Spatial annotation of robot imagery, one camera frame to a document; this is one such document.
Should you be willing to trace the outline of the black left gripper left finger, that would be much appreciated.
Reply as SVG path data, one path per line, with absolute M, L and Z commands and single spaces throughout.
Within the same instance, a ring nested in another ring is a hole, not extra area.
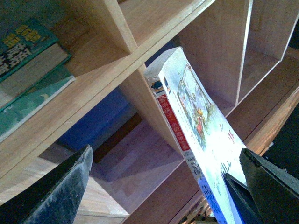
M 92 147 L 86 145 L 1 205 L 0 222 L 72 224 L 88 184 L 92 162 Z

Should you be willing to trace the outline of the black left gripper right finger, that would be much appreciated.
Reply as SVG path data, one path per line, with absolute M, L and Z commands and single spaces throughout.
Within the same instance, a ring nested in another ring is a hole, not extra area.
M 243 184 L 230 174 L 225 182 L 242 224 L 297 224 L 299 181 L 253 151 L 241 150 Z

